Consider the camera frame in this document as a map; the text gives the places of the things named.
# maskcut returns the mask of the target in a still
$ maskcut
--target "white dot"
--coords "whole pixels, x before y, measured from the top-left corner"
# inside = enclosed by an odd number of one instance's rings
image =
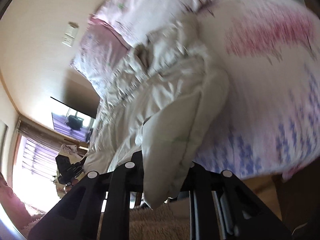
[[[133,162],[128,162],[124,166],[128,169],[132,169],[135,166],[135,164]]]
[[[230,177],[232,177],[232,172],[228,171],[228,170],[225,170],[225,171],[222,172],[222,175],[227,177],[227,178],[230,178]]]
[[[89,179],[94,179],[95,177],[97,177],[97,175],[98,175],[97,172],[95,172],[95,171],[90,171],[90,172],[88,173],[88,178],[89,178]]]

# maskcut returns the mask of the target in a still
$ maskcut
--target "flat-screen tv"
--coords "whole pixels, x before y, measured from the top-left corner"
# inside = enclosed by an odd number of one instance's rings
[[[89,142],[95,119],[64,103],[52,99],[52,121],[55,131],[82,142]]]

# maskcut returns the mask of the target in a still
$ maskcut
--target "floor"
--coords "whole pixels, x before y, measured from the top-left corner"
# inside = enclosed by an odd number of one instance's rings
[[[320,158],[283,182],[274,177],[283,223],[293,230],[306,223],[320,207]]]
[[[276,186],[272,176],[263,176],[245,180],[246,186],[251,189],[270,210],[282,220]]]

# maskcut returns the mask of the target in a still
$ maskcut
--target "wall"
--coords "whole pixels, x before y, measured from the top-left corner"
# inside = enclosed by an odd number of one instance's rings
[[[104,0],[13,0],[0,20],[0,70],[22,115],[53,129],[50,97],[95,114],[99,96],[69,67],[87,18]],[[63,45],[68,22],[79,25],[75,45]]]
[[[25,240],[20,232],[15,228],[8,215],[0,205],[0,232],[2,239]]]
[[[15,127],[18,121],[18,117],[19,114],[14,109],[14,106],[12,105],[4,90],[4,86],[0,81],[0,120],[2,120],[2,122],[4,122],[8,126],[0,169],[7,181],[11,181],[12,165],[7,164],[13,164],[13,148],[15,140],[12,140],[12,137],[15,137]]]
[[[5,138],[7,136],[7,130],[8,130],[7,125],[4,122],[2,122],[2,120],[0,119],[0,160],[2,158],[2,149],[4,146]]]

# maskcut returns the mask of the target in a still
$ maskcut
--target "blanket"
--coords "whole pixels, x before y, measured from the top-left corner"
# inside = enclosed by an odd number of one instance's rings
[[[113,171],[142,150],[145,201],[160,206],[180,191],[228,87],[218,57],[199,40],[194,14],[148,34],[105,90],[85,171]]]

